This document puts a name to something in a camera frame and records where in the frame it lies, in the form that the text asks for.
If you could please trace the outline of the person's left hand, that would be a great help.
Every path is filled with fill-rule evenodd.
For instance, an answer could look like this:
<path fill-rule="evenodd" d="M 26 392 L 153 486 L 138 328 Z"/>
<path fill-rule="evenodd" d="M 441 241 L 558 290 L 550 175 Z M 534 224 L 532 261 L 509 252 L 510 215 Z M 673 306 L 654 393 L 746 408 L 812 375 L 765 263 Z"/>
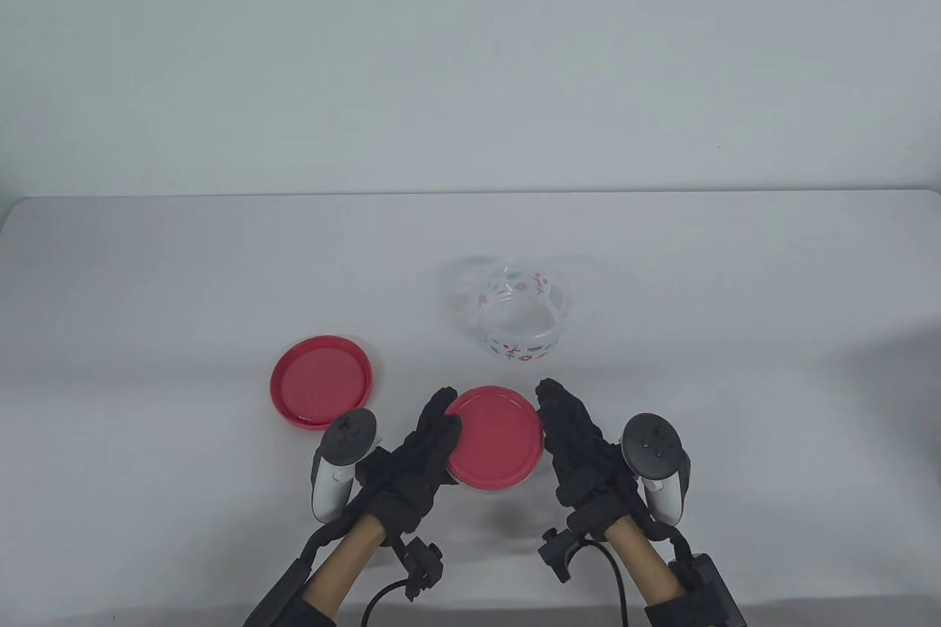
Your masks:
<path fill-rule="evenodd" d="M 356 518 L 367 514 L 379 521 L 388 540 L 415 532 L 434 506 L 443 484 L 456 484 L 449 459 L 456 450 L 462 421 L 448 412 L 457 390 L 444 387 L 421 410 L 413 432 L 391 452 L 370 460 L 360 475 L 362 489 L 348 511 Z"/>

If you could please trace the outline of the person's right hand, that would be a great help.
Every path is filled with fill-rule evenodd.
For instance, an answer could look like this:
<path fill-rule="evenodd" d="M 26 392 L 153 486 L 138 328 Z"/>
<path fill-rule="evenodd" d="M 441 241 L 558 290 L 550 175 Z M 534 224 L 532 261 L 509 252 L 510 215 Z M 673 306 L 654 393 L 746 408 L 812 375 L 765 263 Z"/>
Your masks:
<path fill-rule="evenodd" d="M 602 540 L 619 520 L 649 519 L 637 479 L 621 449 L 609 443 L 584 403 L 554 379 L 537 385 L 538 416 L 544 446 L 551 455 L 558 487 L 556 498 L 570 510 L 568 530 Z"/>

